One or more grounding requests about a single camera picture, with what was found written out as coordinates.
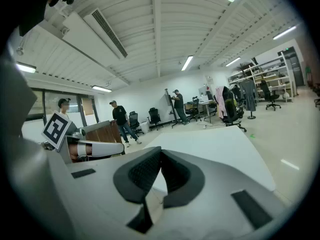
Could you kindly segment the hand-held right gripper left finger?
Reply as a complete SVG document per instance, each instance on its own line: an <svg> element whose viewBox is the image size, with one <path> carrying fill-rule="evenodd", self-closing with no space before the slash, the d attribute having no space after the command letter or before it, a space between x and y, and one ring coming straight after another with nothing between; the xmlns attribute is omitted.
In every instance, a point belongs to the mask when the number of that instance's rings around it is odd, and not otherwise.
<svg viewBox="0 0 320 240"><path fill-rule="evenodd" d="M153 222L147 195L160 170L161 148L151 147L113 158L67 164L73 183L85 201L134 236L162 235L162 222Z"/></svg>

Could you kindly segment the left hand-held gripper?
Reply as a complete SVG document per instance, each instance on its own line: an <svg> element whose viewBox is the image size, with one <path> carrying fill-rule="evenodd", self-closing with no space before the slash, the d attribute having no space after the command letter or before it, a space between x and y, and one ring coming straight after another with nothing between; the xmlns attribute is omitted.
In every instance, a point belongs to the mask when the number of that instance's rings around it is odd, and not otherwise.
<svg viewBox="0 0 320 240"><path fill-rule="evenodd" d="M122 143L84 141L86 132L56 110L47 120L41 135L62 157L66 164L72 163L69 153L69 142L77 142L78 156L94 158L108 157L121 154L125 150Z"/></svg>

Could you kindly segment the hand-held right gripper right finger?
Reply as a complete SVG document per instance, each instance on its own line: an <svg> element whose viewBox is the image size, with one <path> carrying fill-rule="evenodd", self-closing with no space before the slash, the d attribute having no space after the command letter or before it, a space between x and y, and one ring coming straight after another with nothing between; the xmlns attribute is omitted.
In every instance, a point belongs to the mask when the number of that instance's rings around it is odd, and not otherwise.
<svg viewBox="0 0 320 240"><path fill-rule="evenodd" d="M152 237L260 237L285 205L238 169L163 150L167 195Z"/></svg>

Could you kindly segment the brown wooden cabinet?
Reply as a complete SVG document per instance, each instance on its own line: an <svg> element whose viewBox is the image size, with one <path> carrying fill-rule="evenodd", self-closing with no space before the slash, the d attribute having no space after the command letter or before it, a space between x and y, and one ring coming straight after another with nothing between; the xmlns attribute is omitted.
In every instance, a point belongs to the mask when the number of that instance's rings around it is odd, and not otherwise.
<svg viewBox="0 0 320 240"><path fill-rule="evenodd" d="M82 127L87 141L103 143L122 143L118 125L115 120L102 121L93 125Z"/></svg>

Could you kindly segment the black office chair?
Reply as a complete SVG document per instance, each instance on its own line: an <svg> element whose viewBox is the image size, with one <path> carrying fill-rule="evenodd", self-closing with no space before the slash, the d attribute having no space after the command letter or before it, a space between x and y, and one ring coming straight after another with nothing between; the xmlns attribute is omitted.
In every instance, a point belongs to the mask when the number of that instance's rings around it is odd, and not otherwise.
<svg viewBox="0 0 320 240"><path fill-rule="evenodd" d="M263 91L264 99L265 101L269 102L269 104L266 105L265 109L267 110L270 107L273 107L273 110L276 110L276 107L282 108L279 104L275 104L275 101L280 97L278 94L272 94L267 82L265 80L262 80L260 83L260 88Z"/></svg>
<svg viewBox="0 0 320 240"><path fill-rule="evenodd" d="M158 109L152 107L149 109L148 113L149 113L149 116L147 117L148 122L151 125L154 125L156 130L158 131L159 130L158 126L159 126L159 123L161 122L161 118L160 118L160 114L158 112Z"/></svg>
<svg viewBox="0 0 320 240"><path fill-rule="evenodd" d="M237 109L237 102L233 93L224 87L222 91L222 98L224 102L224 111L222 111L222 122L226 127L237 126L245 133L247 129L241 125L241 119L243 118L243 108Z"/></svg>
<svg viewBox="0 0 320 240"><path fill-rule="evenodd" d="M184 105L185 114L188 115L187 121L190 122L191 120L202 121L200 113L199 113L199 99L197 96L192 98L192 101L187 102Z"/></svg>
<svg viewBox="0 0 320 240"><path fill-rule="evenodd" d="M129 113L129 123L130 128L137 136L139 136L139 134L144 134L138 121L138 114L135 111Z"/></svg>

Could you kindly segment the dark framed window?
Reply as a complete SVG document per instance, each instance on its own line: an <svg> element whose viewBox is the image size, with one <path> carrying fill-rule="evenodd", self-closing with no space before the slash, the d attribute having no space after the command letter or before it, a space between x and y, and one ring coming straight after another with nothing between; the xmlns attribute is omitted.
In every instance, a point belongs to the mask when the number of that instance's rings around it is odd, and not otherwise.
<svg viewBox="0 0 320 240"><path fill-rule="evenodd" d="M43 121L44 124L53 112L60 112L60 100L68 103L66 115L77 127L97 124L100 120L92 95L76 94L66 91L33 88L36 102L28 113L26 121Z"/></svg>

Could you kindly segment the screen on rolling stand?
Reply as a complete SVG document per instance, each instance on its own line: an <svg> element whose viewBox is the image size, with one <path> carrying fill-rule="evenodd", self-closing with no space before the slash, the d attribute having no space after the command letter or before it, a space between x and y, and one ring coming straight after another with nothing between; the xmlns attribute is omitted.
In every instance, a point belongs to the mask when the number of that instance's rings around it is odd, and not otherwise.
<svg viewBox="0 0 320 240"><path fill-rule="evenodd" d="M171 125L171 127L174 128L176 125L182 124L183 122L176 113L176 109L174 108L172 97L169 94L167 88L164 89L164 96L167 100L169 107L171 108L171 111L169 112L169 114L174 116L174 120L172 121L172 125Z"/></svg>

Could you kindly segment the office desk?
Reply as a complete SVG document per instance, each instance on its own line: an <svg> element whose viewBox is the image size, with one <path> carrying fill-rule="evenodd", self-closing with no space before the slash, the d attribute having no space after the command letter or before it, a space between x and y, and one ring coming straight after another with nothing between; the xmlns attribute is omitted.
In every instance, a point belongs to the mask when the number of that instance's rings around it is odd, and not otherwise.
<svg viewBox="0 0 320 240"><path fill-rule="evenodd" d="M214 100L210 99L210 100L207 100L207 101L200 101L198 104L200 106L204 106L205 107L206 116L204 118L208 119L209 123L211 123L212 120L211 120L210 105L214 106L214 108L215 108L214 114L215 114L217 112L217 103Z"/></svg>

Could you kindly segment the pink garment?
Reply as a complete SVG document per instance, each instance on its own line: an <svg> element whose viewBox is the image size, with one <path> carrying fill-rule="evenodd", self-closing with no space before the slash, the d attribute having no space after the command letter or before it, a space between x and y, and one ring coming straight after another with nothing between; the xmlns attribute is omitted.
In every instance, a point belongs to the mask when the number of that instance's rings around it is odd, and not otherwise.
<svg viewBox="0 0 320 240"><path fill-rule="evenodd" d="M224 86L218 86L215 89L215 98L217 103L218 116L223 119L224 116L227 116L227 111L225 107L225 100L223 97Z"/></svg>

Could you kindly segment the white ceiling air conditioner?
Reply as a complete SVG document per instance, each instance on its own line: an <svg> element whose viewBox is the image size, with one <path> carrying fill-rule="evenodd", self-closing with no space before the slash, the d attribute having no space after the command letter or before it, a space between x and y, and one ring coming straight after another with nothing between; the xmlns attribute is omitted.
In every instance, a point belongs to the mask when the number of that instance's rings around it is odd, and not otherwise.
<svg viewBox="0 0 320 240"><path fill-rule="evenodd" d="M84 17L72 12L62 24L68 29L62 39L105 67L128 56L98 8Z"/></svg>

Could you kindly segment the white shelving unit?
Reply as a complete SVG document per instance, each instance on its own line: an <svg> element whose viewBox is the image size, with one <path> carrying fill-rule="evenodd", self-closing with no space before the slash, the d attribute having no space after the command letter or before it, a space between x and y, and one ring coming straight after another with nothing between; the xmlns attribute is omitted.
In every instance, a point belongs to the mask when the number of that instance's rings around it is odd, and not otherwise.
<svg viewBox="0 0 320 240"><path fill-rule="evenodd" d="M243 70L238 70L227 77L228 86L239 85L240 82L250 79L256 86L256 102L264 100L264 93L260 84L266 82L272 94L280 95L285 102L293 102L296 95L294 75L289 67L285 54L281 51L277 57L261 64L249 64Z"/></svg>

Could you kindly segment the potted plant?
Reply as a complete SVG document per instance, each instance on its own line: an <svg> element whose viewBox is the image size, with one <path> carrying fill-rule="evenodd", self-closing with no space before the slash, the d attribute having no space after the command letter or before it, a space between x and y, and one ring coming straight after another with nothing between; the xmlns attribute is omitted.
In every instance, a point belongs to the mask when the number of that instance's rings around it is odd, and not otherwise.
<svg viewBox="0 0 320 240"><path fill-rule="evenodd" d="M239 66L237 67L238 72L244 76L244 77L248 77L251 76L251 67L253 66L252 63L240 63Z"/></svg>

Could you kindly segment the dark door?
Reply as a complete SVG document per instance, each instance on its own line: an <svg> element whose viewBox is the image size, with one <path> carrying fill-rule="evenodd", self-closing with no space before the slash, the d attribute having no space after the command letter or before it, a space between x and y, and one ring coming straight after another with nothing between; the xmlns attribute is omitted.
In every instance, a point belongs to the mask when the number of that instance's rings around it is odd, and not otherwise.
<svg viewBox="0 0 320 240"><path fill-rule="evenodd" d="M293 73L293 78L296 87L302 87L305 85L301 64L293 46L286 48L283 52L287 61L288 68Z"/></svg>

